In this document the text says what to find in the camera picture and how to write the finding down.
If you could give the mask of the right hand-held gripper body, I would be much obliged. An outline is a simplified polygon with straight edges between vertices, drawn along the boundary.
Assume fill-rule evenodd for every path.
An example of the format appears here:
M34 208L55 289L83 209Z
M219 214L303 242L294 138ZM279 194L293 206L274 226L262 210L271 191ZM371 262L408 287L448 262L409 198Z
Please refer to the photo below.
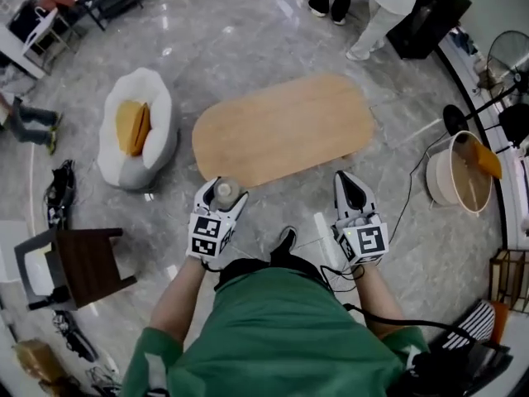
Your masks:
M388 253L388 226L376 211L339 219L331 230L351 266L379 261Z

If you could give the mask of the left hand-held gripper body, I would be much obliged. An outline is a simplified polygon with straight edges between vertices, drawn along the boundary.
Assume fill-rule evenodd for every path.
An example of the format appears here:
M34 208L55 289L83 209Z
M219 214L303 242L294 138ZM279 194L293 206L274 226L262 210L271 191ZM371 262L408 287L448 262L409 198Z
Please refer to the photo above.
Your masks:
M224 251L235 226L236 220L226 213L195 208L188 223L186 256L199 260L206 270L222 270L229 264Z

